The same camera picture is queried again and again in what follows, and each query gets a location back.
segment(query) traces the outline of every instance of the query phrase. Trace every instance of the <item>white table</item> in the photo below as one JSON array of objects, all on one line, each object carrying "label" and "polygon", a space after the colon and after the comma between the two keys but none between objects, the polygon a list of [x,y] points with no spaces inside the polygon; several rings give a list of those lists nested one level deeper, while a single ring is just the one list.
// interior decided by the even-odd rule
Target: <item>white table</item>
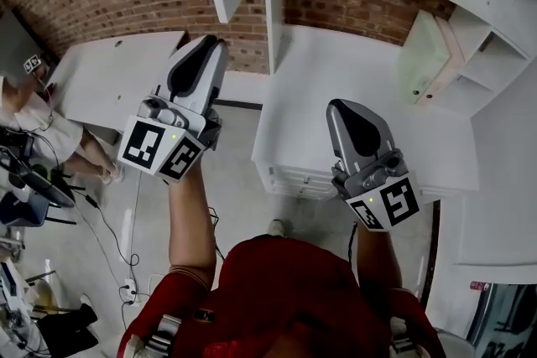
[{"label": "white table", "polygon": [[135,34],[71,46],[51,76],[56,111],[122,131],[185,32]]}]

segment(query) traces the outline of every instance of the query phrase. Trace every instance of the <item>shoe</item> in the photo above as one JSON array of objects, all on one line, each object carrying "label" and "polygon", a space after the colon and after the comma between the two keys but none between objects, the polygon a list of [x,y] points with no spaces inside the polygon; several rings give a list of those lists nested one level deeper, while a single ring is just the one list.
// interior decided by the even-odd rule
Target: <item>shoe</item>
[{"label": "shoe", "polygon": [[112,182],[112,175],[105,168],[102,168],[102,174],[99,176],[99,178],[101,178],[101,181],[105,185],[108,185]]},{"label": "shoe", "polygon": [[81,303],[87,304],[93,309],[93,304],[91,303],[91,299],[86,294],[81,295]]},{"label": "shoe", "polygon": [[268,234],[271,236],[285,237],[285,226],[282,220],[272,220],[268,225]]},{"label": "shoe", "polygon": [[114,163],[113,164],[115,169],[112,172],[112,179],[114,179],[114,182],[123,182],[125,179],[125,168],[120,163]]},{"label": "shoe", "polygon": [[93,308],[93,303],[91,302],[91,299],[86,295],[86,294],[82,294],[81,295],[81,303],[82,304],[85,304],[86,306],[89,306],[91,308],[91,316],[93,318],[93,322],[91,322],[87,327],[86,329],[90,332],[90,334],[96,338],[97,341],[99,341],[99,338],[97,337],[97,334],[96,334],[96,331],[94,330],[94,328],[91,326],[91,324],[94,324],[96,323],[99,318],[97,316],[97,314],[95,313],[95,309]]}]

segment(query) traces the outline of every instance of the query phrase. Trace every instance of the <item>black cable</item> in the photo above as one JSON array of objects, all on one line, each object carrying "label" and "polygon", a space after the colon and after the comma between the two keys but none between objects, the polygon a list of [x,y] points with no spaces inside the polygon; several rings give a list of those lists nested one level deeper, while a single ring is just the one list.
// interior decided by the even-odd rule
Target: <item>black cable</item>
[{"label": "black cable", "polygon": [[27,345],[24,348],[24,350],[26,350],[30,354],[38,354],[38,356],[52,356],[50,353],[44,353],[44,352],[39,352],[38,350],[30,349]]},{"label": "black cable", "polygon": [[105,252],[104,246],[102,245],[101,241],[99,240],[99,237],[95,233],[95,230],[93,230],[93,227],[91,226],[91,224],[87,221],[85,216],[82,214],[81,210],[78,209],[78,206],[76,206],[76,209],[78,210],[78,213],[81,215],[81,217],[84,220],[84,222],[87,223],[87,226],[90,227],[91,232],[93,233],[93,236],[95,236],[95,238],[97,239],[97,243],[99,244],[99,247],[101,248],[102,254],[104,255],[105,260],[107,260],[107,265],[108,265],[108,268],[110,269],[110,273],[112,274],[112,277],[116,281],[116,285],[119,286],[119,281],[117,280],[116,275],[114,274],[114,271],[112,270],[112,266],[110,264],[110,261],[108,261],[107,253]]},{"label": "black cable", "polygon": [[[133,218],[133,229],[131,231],[131,256],[129,258],[129,260],[127,260],[127,258],[122,254],[121,252],[121,247],[119,246],[119,240],[117,239],[117,235],[116,235],[116,232],[112,229],[112,227],[110,226],[110,224],[108,224],[108,221],[107,221],[107,218],[104,216],[104,214],[102,213],[102,210],[101,208],[99,207],[99,204],[90,196],[90,195],[84,195],[83,193],[81,193],[80,191],[78,191],[77,189],[74,189],[74,191],[79,194],[79,195],[82,195],[84,196],[84,198],[86,199],[86,201],[92,205],[94,208],[96,208],[97,210],[99,210],[99,213],[101,214],[101,218],[105,224],[105,226],[108,228],[108,230],[110,230],[110,232],[112,233],[113,237],[114,237],[114,240],[116,241],[116,247],[117,247],[117,252],[119,253],[119,256],[123,259],[123,261],[128,265],[129,267],[129,270],[130,270],[130,273],[131,273],[131,276],[133,278],[133,282],[134,282],[134,291],[131,293],[133,294],[134,296],[134,300],[124,300],[123,299],[123,296],[121,295],[121,290],[122,289],[128,289],[128,285],[123,285],[122,287],[120,286],[118,288],[118,291],[117,293],[119,294],[119,299],[122,301],[122,306],[121,306],[121,317],[122,317],[122,321],[123,321],[123,326],[125,328],[125,330],[127,330],[127,324],[125,323],[125,313],[124,313],[124,307],[127,305],[127,306],[132,306],[135,301],[136,301],[136,297],[138,295],[145,295],[147,297],[150,297],[149,294],[146,294],[146,293],[140,293],[138,291],[138,280],[136,279],[136,275],[134,274],[134,270],[133,268],[136,267],[139,263],[140,263],[140,256],[136,253],[136,252],[133,252],[133,238],[134,238],[134,223],[136,221],[136,211],[134,212],[134,218]],[[97,241],[99,241],[98,237],[96,236],[96,233],[95,231],[93,230],[93,228],[91,227],[91,225],[89,224],[89,222],[87,222],[86,218],[84,218],[84,221],[86,221],[87,225],[91,228],[91,230],[93,231],[93,234],[95,235]],[[116,279],[115,275],[113,274],[113,270],[112,270],[112,267],[110,266],[110,263],[108,261],[108,257],[107,257],[107,254],[105,253],[102,245],[101,245],[101,242],[99,241],[99,245],[101,246],[101,249],[102,249],[102,252],[105,256],[105,258],[107,259],[107,262],[108,262],[108,268],[110,268],[110,272],[112,273],[114,279]]]},{"label": "black cable", "polygon": [[222,259],[222,261],[224,262],[226,260],[226,258],[222,255],[222,252],[220,251],[220,248],[218,247],[218,244],[216,243],[216,226],[218,225],[218,221],[220,220],[220,216],[218,216],[215,208],[213,207],[210,207],[209,206],[209,210],[212,210],[214,212],[214,214],[212,214],[210,211],[209,211],[209,215],[211,216],[211,218],[214,220],[214,222],[212,223],[212,230],[214,231],[215,233],[215,251],[216,251],[216,254]]},{"label": "black cable", "polygon": [[354,221],[354,225],[352,226],[351,239],[349,240],[349,249],[348,249],[349,264],[351,265],[352,265],[352,243],[354,242],[354,235],[356,234],[357,228],[358,228],[358,221]]},{"label": "black cable", "polygon": [[43,83],[43,81],[42,81],[40,78],[37,77],[37,75],[36,75],[34,72],[32,72],[32,75],[33,75],[34,78],[38,81],[38,83],[41,84],[41,86],[43,87],[43,89],[44,89],[47,93],[49,93],[49,103],[50,103],[50,105],[49,105],[49,103],[47,103],[47,106],[50,108],[50,113],[49,113],[49,124],[47,125],[47,127],[45,127],[45,128],[37,127],[37,128],[35,128],[34,130],[29,130],[29,132],[30,132],[30,133],[33,133],[33,132],[35,132],[35,131],[37,131],[37,130],[41,130],[41,132],[46,132],[46,131],[50,128],[50,126],[52,126],[52,123],[54,122],[54,115],[53,115],[54,109],[52,108],[52,95],[50,94],[50,91],[49,91],[49,89],[47,88],[47,86]]},{"label": "black cable", "polygon": [[49,139],[47,139],[45,136],[41,136],[38,133],[34,133],[34,132],[29,132],[29,133],[32,136],[38,137],[49,146],[50,151],[52,151],[52,153],[54,154],[54,158],[56,160],[56,170],[60,171],[60,162],[58,161],[58,155],[56,154],[56,151],[54,150],[54,147],[52,146],[52,143],[50,143]]},{"label": "black cable", "polygon": [[125,331],[127,331],[127,324],[125,324],[125,313],[123,312],[123,308],[125,307],[125,304],[129,303],[128,301],[124,301],[121,305],[121,319],[123,321],[123,327],[125,327]]}]

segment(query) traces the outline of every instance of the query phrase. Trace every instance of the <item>cable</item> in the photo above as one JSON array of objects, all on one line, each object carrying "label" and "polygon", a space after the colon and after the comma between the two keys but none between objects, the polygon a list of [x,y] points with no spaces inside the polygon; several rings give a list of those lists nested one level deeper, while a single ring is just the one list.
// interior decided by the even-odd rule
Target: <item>cable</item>
[{"label": "cable", "polygon": [[214,220],[213,224],[212,224],[212,230],[214,231],[215,233],[215,250],[216,250],[216,254],[222,259],[222,261],[226,261],[226,258],[222,255],[221,251],[220,251],[220,248],[218,247],[218,244],[216,243],[216,226],[218,225],[218,221],[220,220],[220,216],[218,216],[216,210],[214,207],[210,207],[209,206],[209,210],[212,210],[214,212],[214,214],[212,214],[210,211],[209,211],[209,215],[211,216],[211,218]]},{"label": "cable", "polygon": [[351,239],[349,240],[349,249],[348,249],[348,257],[349,257],[349,264],[352,266],[352,243],[354,242],[354,235],[356,234],[356,230],[358,228],[358,221],[354,221],[354,224],[352,225],[352,233],[351,233]]},{"label": "cable", "polygon": [[121,319],[123,321],[123,327],[125,327],[125,331],[127,331],[127,324],[125,324],[125,313],[123,312],[123,308],[125,307],[125,304],[128,304],[128,301],[124,301],[121,305]]},{"label": "cable", "polygon": [[39,326],[37,325],[37,323],[30,317],[23,314],[22,312],[20,312],[19,315],[27,319],[30,322],[30,326],[31,324],[35,325],[35,328],[37,329],[37,332],[39,333],[39,343],[37,345],[37,349],[33,349],[29,347],[29,338],[30,338],[31,328],[30,328],[30,333],[27,338],[24,338],[16,329],[13,329],[14,334],[21,340],[21,342],[18,344],[19,349],[24,349],[27,352],[29,352],[29,354],[27,354],[26,356],[28,355],[33,356],[34,354],[38,354],[38,356],[41,356],[41,357],[50,356],[49,348],[45,347],[41,349],[41,345],[43,343],[43,336],[40,333]]},{"label": "cable", "polygon": [[43,142],[45,142],[49,146],[50,151],[52,151],[52,153],[54,154],[54,158],[56,160],[56,170],[59,171],[60,170],[60,162],[58,161],[58,155],[56,154],[56,151],[54,150],[54,147],[52,146],[52,143],[50,143],[50,140],[47,139],[45,136],[41,136],[38,133],[34,133],[34,132],[29,132],[29,133],[32,136],[38,137],[39,139],[41,139]]},{"label": "cable", "polygon": [[95,230],[93,230],[93,227],[91,226],[91,224],[87,221],[85,216],[82,214],[82,212],[79,209],[78,205],[75,205],[75,207],[76,207],[76,210],[78,210],[78,213],[80,214],[80,216],[82,217],[84,222],[87,223],[88,227],[90,227],[91,231],[93,232],[93,236],[95,236],[95,238],[97,239],[97,242],[99,243],[99,247],[101,248],[102,254],[104,255],[105,259],[107,260],[107,265],[108,265],[108,268],[110,269],[110,273],[112,274],[112,277],[114,278],[114,281],[116,281],[116,285],[120,288],[119,281],[117,280],[116,275],[114,274],[114,271],[112,270],[112,266],[110,265],[110,261],[108,261],[107,253],[105,252],[104,247],[102,246],[102,243],[99,240],[99,237],[95,233]]},{"label": "cable", "polygon": [[38,81],[38,83],[41,84],[41,86],[44,88],[44,90],[47,92],[47,94],[49,95],[49,103],[47,103],[47,106],[50,108],[50,113],[49,113],[49,124],[47,125],[47,127],[45,128],[41,128],[41,127],[36,127],[34,130],[29,130],[29,132],[35,132],[37,130],[41,130],[41,132],[46,132],[50,126],[52,125],[52,123],[54,122],[54,109],[52,108],[52,95],[50,94],[50,91],[49,89],[47,88],[47,86],[43,83],[43,81],[34,73],[32,72],[32,75],[34,76],[34,78]]},{"label": "cable", "polygon": [[119,295],[119,299],[122,301],[121,316],[122,316],[122,321],[123,321],[123,327],[125,328],[125,330],[127,330],[127,324],[125,322],[125,313],[124,313],[125,306],[126,305],[127,306],[132,306],[134,303],[136,303],[136,299],[137,299],[137,297],[139,295],[144,295],[144,296],[150,297],[149,294],[140,293],[138,291],[138,280],[136,279],[136,275],[134,274],[134,270],[133,270],[133,268],[136,267],[140,263],[140,256],[136,252],[133,252],[133,239],[134,239],[134,227],[135,227],[135,222],[136,222],[136,207],[138,205],[138,194],[139,194],[139,191],[140,191],[141,176],[142,176],[142,173],[140,172],[140,175],[138,176],[138,191],[137,191],[137,195],[136,195],[136,202],[134,204],[133,229],[131,230],[131,255],[130,255],[129,259],[127,259],[123,255],[123,253],[121,252],[121,247],[119,246],[119,240],[117,239],[116,232],[112,229],[112,227],[108,223],[107,218],[104,216],[104,213],[102,212],[101,208],[99,207],[99,204],[90,195],[85,195],[85,194],[81,193],[79,190],[74,189],[74,191],[77,194],[82,195],[90,205],[92,205],[94,208],[99,210],[99,213],[101,214],[102,221],[104,222],[105,226],[108,228],[108,230],[112,233],[112,235],[114,237],[114,240],[116,242],[117,252],[119,253],[119,256],[123,259],[123,261],[129,267],[129,270],[130,270],[130,273],[131,273],[131,276],[132,276],[132,279],[133,279],[133,282],[134,282],[134,290],[131,291],[131,294],[134,296],[134,300],[125,300],[125,299],[123,299],[123,296],[121,294],[121,290],[122,289],[128,289],[128,285],[120,286],[119,281],[116,279],[116,276],[113,273],[112,267],[110,265],[110,262],[108,261],[107,254],[104,251],[104,248],[103,248],[103,246],[101,244],[101,241],[99,241],[99,238],[97,237],[95,231],[93,230],[93,228],[91,227],[89,222],[86,220],[86,218],[82,215],[82,213],[80,212],[80,210],[78,209],[78,206],[77,206],[76,208],[78,209],[78,211],[81,214],[82,218],[87,223],[87,225],[91,228],[91,231],[93,231],[93,234],[94,234],[95,238],[99,242],[99,246],[101,247],[102,253],[104,254],[104,256],[105,256],[105,258],[107,260],[108,268],[110,269],[110,273],[113,275],[113,277],[114,277],[114,279],[116,281],[116,285],[118,287],[117,293]]}]

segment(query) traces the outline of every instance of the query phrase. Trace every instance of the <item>person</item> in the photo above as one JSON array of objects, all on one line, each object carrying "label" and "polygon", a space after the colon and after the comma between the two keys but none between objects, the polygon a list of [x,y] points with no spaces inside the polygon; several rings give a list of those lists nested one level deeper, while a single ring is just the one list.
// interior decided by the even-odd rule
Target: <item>person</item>
[{"label": "person", "polygon": [[163,314],[182,319],[169,356],[445,357],[417,298],[401,288],[388,233],[358,229],[351,265],[306,242],[270,235],[235,246],[218,289],[215,237],[196,162],[169,184],[171,268],[129,325],[118,358],[132,358],[157,334]]},{"label": "person", "polygon": [[[45,66],[40,65],[16,88],[0,74],[0,126],[33,134],[34,151],[50,163],[65,163],[69,170],[96,175],[105,184],[123,180],[123,166],[112,162],[91,133],[63,118],[36,94],[45,75]],[[79,145],[91,161],[76,152]]]},{"label": "person", "polygon": [[81,307],[65,314],[47,314],[37,321],[47,351],[41,355],[66,358],[99,344],[90,325],[97,322],[90,298],[81,295]]}]

